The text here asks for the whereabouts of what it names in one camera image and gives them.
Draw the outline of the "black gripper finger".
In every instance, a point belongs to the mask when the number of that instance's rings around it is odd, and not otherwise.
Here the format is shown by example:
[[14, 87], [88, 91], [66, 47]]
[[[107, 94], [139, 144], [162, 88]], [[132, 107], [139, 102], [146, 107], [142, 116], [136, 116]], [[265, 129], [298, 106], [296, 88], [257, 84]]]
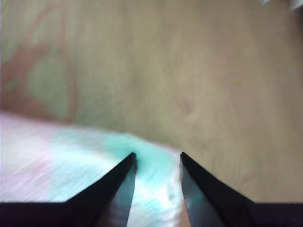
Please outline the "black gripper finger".
[[67, 201], [70, 227], [125, 227], [134, 195], [136, 154], [131, 153], [101, 179]]
[[248, 198], [235, 191], [189, 155], [180, 155], [181, 188], [192, 227], [254, 227]]

